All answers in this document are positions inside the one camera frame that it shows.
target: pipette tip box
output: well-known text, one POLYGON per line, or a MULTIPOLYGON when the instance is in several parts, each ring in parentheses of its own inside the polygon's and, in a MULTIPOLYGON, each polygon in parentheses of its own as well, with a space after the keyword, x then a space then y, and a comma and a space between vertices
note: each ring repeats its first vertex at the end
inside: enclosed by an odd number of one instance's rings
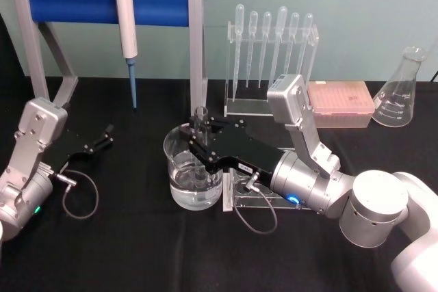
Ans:
POLYGON ((317 128, 366 128, 374 113, 363 81, 312 81, 308 93, 317 128))

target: pipette rack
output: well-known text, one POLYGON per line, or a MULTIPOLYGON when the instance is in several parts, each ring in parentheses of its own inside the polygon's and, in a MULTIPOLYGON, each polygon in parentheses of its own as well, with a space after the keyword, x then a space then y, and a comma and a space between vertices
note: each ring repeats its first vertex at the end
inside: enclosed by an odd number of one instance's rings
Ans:
MULTIPOLYGON (((298 54, 300 53, 301 44, 303 43, 303 28, 299 27, 296 32, 295 39, 289 36, 289 20, 287 17, 286 27, 281 36, 281 43, 279 49, 278 63, 276 65, 275 78, 284 73, 285 54, 288 44, 294 41, 292 48, 292 56, 289 63, 289 70, 287 73, 296 74, 298 54)), ((233 72, 234 72, 234 56, 235 56, 235 30, 232 22, 228 22, 227 30, 227 62, 225 75, 225 104, 224 116, 272 116, 268 102, 266 100, 266 93, 268 91, 268 80, 272 64, 272 56, 274 53, 275 44, 275 25, 271 25, 268 34, 268 43, 266 46, 266 55, 263 65, 263 74, 261 76, 261 86, 259 88, 259 59, 261 53, 262 31, 261 18, 259 17, 259 24, 255 33, 253 58, 251 61, 250 81, 246 87, 246 60, 248 53, 248 17, 244 21, 244 31, 242 33, 242 43, 240 49, 240 66, 239 66, 239 81, 237 85, 237 92, 233 100, 233 72)), ((316 49, 318 47, 319 35, 315 24, 312 25, 309 37, 307 38, 307 45, 305 48, 304 60, 300 74, 304 77, 310 77, 313 61, 315 59, 316 49)))

